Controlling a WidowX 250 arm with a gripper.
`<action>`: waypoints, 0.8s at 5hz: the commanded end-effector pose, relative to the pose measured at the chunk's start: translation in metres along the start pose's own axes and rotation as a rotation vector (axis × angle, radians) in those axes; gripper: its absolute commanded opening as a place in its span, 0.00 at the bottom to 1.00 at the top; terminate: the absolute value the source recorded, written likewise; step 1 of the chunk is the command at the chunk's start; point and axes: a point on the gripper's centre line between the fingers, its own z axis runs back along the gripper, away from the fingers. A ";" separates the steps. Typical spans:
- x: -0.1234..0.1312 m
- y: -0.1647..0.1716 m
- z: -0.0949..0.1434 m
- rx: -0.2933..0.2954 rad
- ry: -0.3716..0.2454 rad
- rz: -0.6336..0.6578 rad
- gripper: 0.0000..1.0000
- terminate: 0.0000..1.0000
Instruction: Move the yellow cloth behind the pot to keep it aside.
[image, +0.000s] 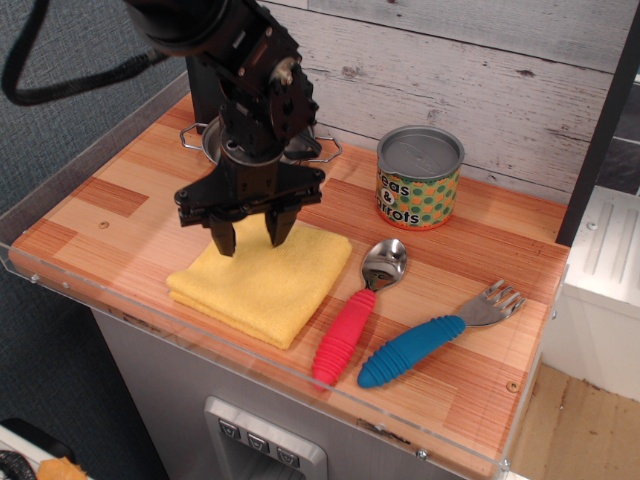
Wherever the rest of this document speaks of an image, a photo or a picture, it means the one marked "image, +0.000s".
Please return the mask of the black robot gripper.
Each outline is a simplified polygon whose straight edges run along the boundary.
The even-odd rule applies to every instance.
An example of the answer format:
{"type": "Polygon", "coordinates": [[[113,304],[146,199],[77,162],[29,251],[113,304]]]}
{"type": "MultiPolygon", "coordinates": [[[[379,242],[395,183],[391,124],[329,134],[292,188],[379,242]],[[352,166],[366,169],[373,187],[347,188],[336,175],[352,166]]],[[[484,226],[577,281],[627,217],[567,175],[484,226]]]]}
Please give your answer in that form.
{"type": "Polygon", "coordinates": [[[303,207],[321,201],[325,173],[319,168],[279,160],[243,165],[224,156],[211,173],[174,196],[183,226],[206,225],[218,252],[236,249],[233,222],[263,213],[271,245],[284,243],[303,207]]]}

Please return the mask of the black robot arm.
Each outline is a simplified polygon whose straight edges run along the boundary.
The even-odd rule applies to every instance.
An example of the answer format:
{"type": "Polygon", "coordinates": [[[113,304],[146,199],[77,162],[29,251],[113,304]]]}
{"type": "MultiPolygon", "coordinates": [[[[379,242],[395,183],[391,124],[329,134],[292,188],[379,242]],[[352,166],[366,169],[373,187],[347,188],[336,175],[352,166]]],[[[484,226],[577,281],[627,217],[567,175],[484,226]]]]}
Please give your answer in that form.
{"type": "Polygon", "coordinates": [[[194,57],[219,77],[220,158],[176,193],[182,225],[210,229],[218,251],[231,256],[235,223],[261,214],[272,245],[281,245],[298,212],[320,201],[325,179],[318,168],[281,160],[318,110],[297,42],[255,1],[130,1],[127,11],[157,51],[194,57]]]}

